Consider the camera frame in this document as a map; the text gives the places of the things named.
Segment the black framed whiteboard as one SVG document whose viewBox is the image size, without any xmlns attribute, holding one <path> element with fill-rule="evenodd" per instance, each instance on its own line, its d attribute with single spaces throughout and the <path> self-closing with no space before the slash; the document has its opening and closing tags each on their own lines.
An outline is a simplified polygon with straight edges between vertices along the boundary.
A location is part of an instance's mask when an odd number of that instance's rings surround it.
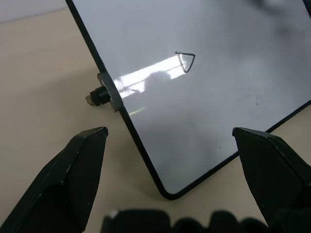
<svg viewBox="0 0 311 233">
<path fill-rule="evenodd" d="M 311 0 L 65 0 L 159 192 L 311 105 Z"/>
</svg>

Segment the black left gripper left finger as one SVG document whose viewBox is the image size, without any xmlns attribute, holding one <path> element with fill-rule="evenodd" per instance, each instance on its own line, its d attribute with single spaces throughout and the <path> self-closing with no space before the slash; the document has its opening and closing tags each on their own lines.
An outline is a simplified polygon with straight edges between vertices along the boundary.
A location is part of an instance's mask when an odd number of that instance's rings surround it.
<svg viewBox="0 0 311 233">
<path fill-rule="evenodd" d="M 0 233 L 83 233 L 99 187 L 106 127 L 75 135 L 38 173 Z"/>
</svg>

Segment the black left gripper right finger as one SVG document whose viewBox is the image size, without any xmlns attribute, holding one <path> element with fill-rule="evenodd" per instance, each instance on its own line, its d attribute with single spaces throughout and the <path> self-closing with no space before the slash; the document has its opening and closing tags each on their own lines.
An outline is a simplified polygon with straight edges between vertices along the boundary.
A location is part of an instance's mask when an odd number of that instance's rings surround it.
<svg viewBox="0 0 311 233">
<path fill-rule="evenodd" d="M 234 128 L 243 173 L 270 228 L 311 228 L 311 166 L 282 138 Z"/>
</svg>

